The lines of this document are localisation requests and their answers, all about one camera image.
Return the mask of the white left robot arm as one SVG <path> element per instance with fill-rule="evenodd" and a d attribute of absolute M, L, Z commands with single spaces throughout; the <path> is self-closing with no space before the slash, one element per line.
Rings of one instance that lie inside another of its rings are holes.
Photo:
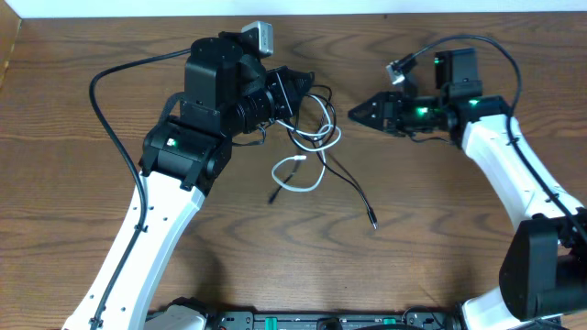
<path fill-rule="evenodd" d="M 145 136 L 127 215 L 68 329 L 140 329 L 172 252 L 226 167 L 239 134 L 295 116 L 310 73 L 267 70 L 273 29 L 257 21 L 184 51 L 183 90 Z"/>

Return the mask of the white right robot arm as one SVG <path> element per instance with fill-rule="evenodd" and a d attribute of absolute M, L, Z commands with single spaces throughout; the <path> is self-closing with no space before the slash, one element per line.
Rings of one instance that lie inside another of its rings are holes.
<path fill-rule="evenodd" d="M 381 92 L 349 111 L 366 127 L 401 137 L 445 131 L 482 170 L 515 230 L 499 285 L 461 304 L 447 329 L 555 329 L 586 308 L 586 209 L 529 147 L 513 108 L 485 95 L 475 49 L 435 55 L 438 96 L 420 96 L 412 55 L 387 67 L 400 92 Z"/>

